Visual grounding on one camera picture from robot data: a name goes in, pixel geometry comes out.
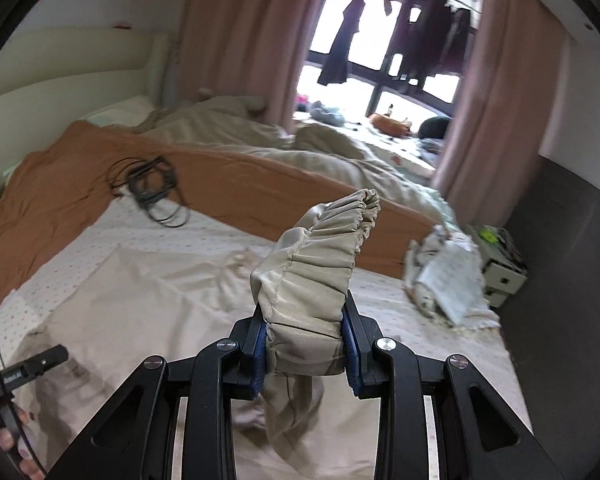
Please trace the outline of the person left hand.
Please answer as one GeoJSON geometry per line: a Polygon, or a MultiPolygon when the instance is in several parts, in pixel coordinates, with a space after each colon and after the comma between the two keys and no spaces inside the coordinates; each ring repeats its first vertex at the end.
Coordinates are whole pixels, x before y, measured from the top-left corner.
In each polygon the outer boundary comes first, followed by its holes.
{"type": "Polygon", "coordinates": [[[44,472],[35,463],[31,452],[23,442],[15,416],[8,406],[0,408],[0,448],[6,453],[21,478],[33,480],[45,478],[44,472]]]}

